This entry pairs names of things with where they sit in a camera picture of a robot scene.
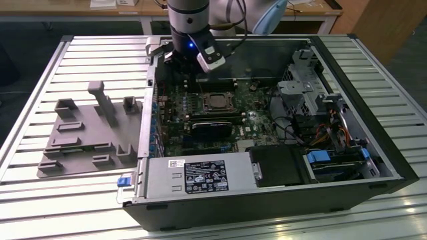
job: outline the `cardboard box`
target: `cardboard box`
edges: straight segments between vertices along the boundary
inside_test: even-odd
[[[117,5],[135,6],[139,0],[116,0]]]

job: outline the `white sticker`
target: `white sticker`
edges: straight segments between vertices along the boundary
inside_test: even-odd
[[[186,160],[179,159],[179,160],[170,160],[168,161],[168,167],[170,168],[182,168],[184,167]]]
[[[206,54],[211,55],[212,53],[215,53],[215,48],[212,46],[210,46],[207,49],[204,49]]]
[[[120,11],[119,14],[136,15],[136,14],[139,14],[139,12],[137,11]]]

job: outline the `floor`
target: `floor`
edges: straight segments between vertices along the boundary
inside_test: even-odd
[[[168,32],[166,24],[156,23],[152,29],[155,34],[167,34]],[[19,81],[0,87],[0,144],[9,134],[63,35],[140,34],[143,31],[137,22],[56,22],[52,31],[45,31],[39,22],[0,23],[0,44],[21,75]],[[387,68],[427,110],[426,39],[427,18]]]

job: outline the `warning label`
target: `warning label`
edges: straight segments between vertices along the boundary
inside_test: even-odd
[[[186,193],[200,194],[228,191],[224,161],[203,161],[184,164]]]

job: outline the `aluminum extrusion table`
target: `aluminum extrusion table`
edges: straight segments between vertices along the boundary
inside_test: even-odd
[[[103,80],[113,102],[125,96],[144,101],[147,37],[64,37],[0,150],[0,239],[284,240],[291,236],[328,240],[427,234],[426,112],[358,39],[346,35],[320,38],[420,177],[416,183],[348,211],[176,232],[144,231],[116,202],[117,178],[132,169],[43,179],[36,176],[59,98],[73,98],[77,105],[95,104],[85,89],[88,81]]]

